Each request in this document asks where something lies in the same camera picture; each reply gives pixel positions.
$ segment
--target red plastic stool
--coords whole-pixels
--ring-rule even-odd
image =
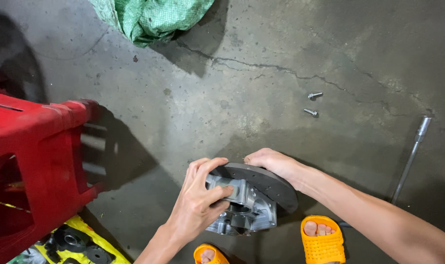
[[[75,215],[103,190],[87,186],[82,124],[93,100],[42,105],[0,94],[0,264]]]

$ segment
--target brake disc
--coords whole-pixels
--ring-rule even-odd
[[[293,213],[298,206],[294,188],[265,169],[228,163],[211,171],[206,188],[232,185],[229,208],[206,230],[226,235],[250,235],[277,225],[277,217]]]

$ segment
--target metal bolt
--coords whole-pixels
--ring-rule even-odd
[[[309,114],[311,114],[313,117],[315,117],[318,113],[317,111],[310,111],[308,109],[304,109],[304,112],[308,112]]]
[[[320,96],[322,94],[323,94],[322,92],[320,92],[320,93],[309,93],[308,97],[309,97],[309,99],[312,99],[312,98],[314,98],[316,96]]]

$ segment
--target orange slipper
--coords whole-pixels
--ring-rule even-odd
[[[193,258],[195,258],[196,264],[201,264],[201,254],[207,249],[214,250],[214,259],[207,264],[229,264],[229,261],[227,261],[226,257],[219,251],[219,249],[209,244],[201,244],[195,249]]]
[[[325,236],[308,236],[304,233],[304,225],[307,221],[313,221],[317,225],[330,226],[335,233]],[[301,223],[302,243],[306,253],[307,264],[323,264],[330,261],[346,261],[343,248],[343,235],[335,221],[325,216],[309,216]]]

